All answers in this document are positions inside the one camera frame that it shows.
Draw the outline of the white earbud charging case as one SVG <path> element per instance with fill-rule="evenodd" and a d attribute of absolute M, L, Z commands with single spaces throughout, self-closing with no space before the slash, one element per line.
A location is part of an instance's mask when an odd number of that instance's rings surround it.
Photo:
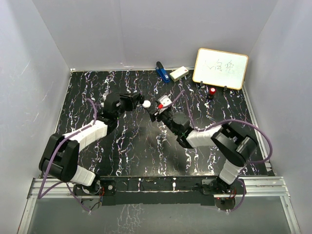
<path fill-rule="evenodd" d="M 143 108 L 145 109 L 148 109 L 151 107 L 151 102 L 149 100 L 145 100 L 143 103 L 142 103 L 142 106 Z"/>

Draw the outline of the black earbud charging case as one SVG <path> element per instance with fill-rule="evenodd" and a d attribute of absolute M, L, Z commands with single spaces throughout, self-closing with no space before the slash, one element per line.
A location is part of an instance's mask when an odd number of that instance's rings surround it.
<path fill-rule="evenodd" d="M 143 94 L 139 94 L 138 101 L 139 101 L 139 103 L 140 103 L 141 105 L 144 103 L 145 97 L 144 97 Z"/>

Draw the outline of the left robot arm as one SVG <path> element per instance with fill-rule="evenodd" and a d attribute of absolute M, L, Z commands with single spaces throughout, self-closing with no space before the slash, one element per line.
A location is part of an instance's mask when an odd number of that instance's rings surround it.
<path fill-rule="evenodd" d="M 109 135 L 117 127 L 119 117 L 135 110 L 145 98 L 138 92 L 106 94 L 99 110 L 89 101 L 94 109 L 94 119 L 70 133 L 51 135 L 39 162 L 39 170 L 44 173 L 44 178 L 53 176 L 64 183 L 80 184 L 94 195 L 100 191 L 101 183 L 94 172 L 78 165 L 79 153 Z"/>

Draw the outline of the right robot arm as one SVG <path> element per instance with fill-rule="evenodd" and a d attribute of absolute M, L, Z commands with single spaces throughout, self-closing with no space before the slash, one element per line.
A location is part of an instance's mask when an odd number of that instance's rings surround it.
<path fill-rule="evenodd" d="M 177 136 L 176 140 L 183 148 L 215 146 L 220 150 L 226 161 L 217 178 L 208 187 L 215 193 L 227 194 L 234 189 L 234 182 L 258 147 L 257 141 L 233 121 L 209 130 L 197 131 L 183 112 L 173 113 L 166 109 L 149 110 L 148 113 L 152 122 L 163 122 Z"/>

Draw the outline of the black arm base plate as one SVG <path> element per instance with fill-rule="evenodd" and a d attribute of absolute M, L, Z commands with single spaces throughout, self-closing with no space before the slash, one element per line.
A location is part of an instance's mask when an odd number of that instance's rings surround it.
<path fill-rule="evenodd" d="M 213 206 L 217 200 L 231 207 L 234 199 L 246 193 L 244 181 L 236 180 L 226 193 L 208 187 L 216 176 L 101 176 L 90 187 L 74 186 L 83 199 L 98 199 L 102 206 L 125 204 L 200 204 Z"/>

